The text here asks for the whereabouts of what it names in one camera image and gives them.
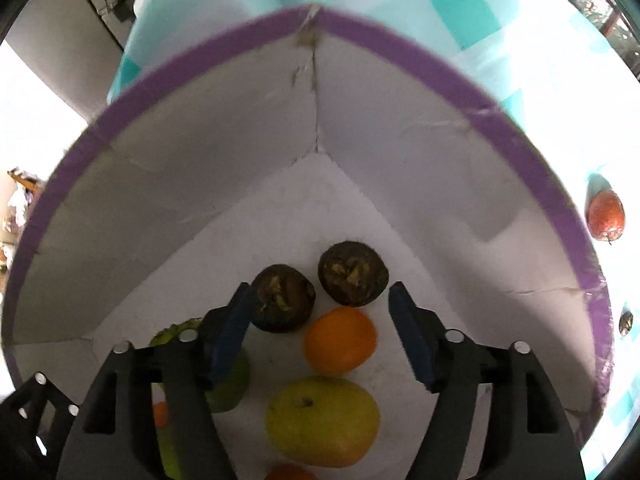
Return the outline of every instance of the orange object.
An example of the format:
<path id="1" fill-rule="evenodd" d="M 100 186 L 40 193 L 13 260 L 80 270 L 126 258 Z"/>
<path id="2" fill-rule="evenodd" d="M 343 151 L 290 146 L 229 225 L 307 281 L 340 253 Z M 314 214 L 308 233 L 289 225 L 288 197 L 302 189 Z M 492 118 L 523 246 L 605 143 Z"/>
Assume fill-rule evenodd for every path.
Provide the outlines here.
<path id="1" fill-rule="evenodd" d="M 264 480 L 318 480 L 316 475 L 293 464 L 278 464 Z"/>
<path id="2" fill-rule="evenodd" d="M 316 373 L 339 377 L 369 359 L 377 344 L 378 332 L 369 316 L 356 308 L 339 306 L 309 327 L 305 357 Z"/>
<path id="3" fill-rule="evenodd" d="M 625 230 L 625 209 L 612 189 L 599 192 L 587 211 L 589 232 L 596 240 L 612 242 Z"/>
<path id="4" fill-rule="evenodd" d="M 169 410 L 165 400 L 154 404 L 154 423 L 156 428 L 166 428 L 169 424 Z"/>

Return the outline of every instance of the purple edge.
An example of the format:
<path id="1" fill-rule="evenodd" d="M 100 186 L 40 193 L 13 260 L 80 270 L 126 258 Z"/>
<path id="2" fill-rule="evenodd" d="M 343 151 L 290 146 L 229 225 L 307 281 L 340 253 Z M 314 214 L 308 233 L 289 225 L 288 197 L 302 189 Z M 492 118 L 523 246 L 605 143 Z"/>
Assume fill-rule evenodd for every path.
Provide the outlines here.
<path id="1" fill-rule="evenodd" d="M 156 102 L 204 71 L 292 34 L 308 14 L 307 6 L 281 10 L 222 32 L 180 54 L 130 86 L 71 147 L 56 168 L 25 228 L 4 298 L 2 346 L 16 385 L 21 384 L 22 379 L 12 349 L 12 332 L 20 289 L 49 221 L 86 168 L 127 124 Z M 357 44 L 401 68 L 461 110 L 476 130 L 507 160 L 547 214 L 569 257 L 580 288 L 588 294 L 596 386 L 593 405 L 578 432 L 578 439 L 583 444 L 593 432 L 606 402 L 612 375 L 613 335 L 609 293 L 582 219 L 574 208 L 567 207 L 568 196 L 517 126 L 505 114 L 493 113 L 497 104 L 446 62 L 392 30 L 354 16 L 322 9 L 315 22 L 320 29 Z"/>

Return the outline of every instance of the teal checkered tablecloth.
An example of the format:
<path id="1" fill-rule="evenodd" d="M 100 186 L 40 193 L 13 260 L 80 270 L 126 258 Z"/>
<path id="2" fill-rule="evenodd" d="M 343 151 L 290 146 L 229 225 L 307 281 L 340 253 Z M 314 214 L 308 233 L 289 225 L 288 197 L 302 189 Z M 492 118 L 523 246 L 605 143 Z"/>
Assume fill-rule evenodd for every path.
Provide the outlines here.
<path id="1" fill-rule="evenodd" d="M 596 244 L 613 319 L 636 316 L 640 253 L 640 84 L 565 0 L 137 0 L 138 17 L 110 99 L 141 74 L 217 32 L 283 7 L 316 3 L 383 23 L 482 87 L 525 131 L 578 206 L 594 172 L 625 204 L 620 242 Z M 582 450 L 588 480 L 640 414 L 640 326 L 616 334 L 607 408 Z"/>

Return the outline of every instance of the silver screw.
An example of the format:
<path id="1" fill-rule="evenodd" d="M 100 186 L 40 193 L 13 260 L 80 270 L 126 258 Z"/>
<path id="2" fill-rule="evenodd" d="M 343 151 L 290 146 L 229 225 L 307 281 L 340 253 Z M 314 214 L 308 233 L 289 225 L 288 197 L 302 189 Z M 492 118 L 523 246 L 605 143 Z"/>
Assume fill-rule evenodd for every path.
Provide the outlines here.
<path id="1" fill-rule="evenodd" d="M 462 343 L 465 340 L 465 335 L 460 330 L 447 330 L 444 337 L 451 343 Z"/>
<path id="2" fill-rule="evenodd" d="M 531 352 L 531 347 L 524 341 L 516 341 L 513 344 L 513 347 L 516 349 L 516 352 L 519 354 L 528 354 L 529 352 Z"/>
<path id="3" fill-rule="evenodd" d="M 131 348 L 131 343 L 129 341 L 123 341 L 122 343 L 118 343 L 113 346 L 113 353 L 124 354 L 129 351 L 129 348 Z"/>
<path id="4" fill-rule="evenodd" d="M 183 343 L 190 343 L 191 341 L 196 341 L 197 338 L 198 338 L 198 332 L 193 328 L 188 328 L 187 330 L 183 330 L 182 332 L 180 332 L 180 335 L 178 336 L 178 339 Z"/>

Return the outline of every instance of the yellow apple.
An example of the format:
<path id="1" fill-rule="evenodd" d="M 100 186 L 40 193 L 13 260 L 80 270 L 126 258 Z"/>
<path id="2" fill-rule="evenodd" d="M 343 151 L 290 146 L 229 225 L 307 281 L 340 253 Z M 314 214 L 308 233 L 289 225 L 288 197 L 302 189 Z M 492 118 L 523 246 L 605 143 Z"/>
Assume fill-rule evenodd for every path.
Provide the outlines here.
<path id="1" fill-rule="evenodd" d="M 306 465 L 348 467 L 376 439 L 380 412 L 369 393 L 345 379 L 309 377 L 288 384 L 269 404 L 271 443 Z"/>

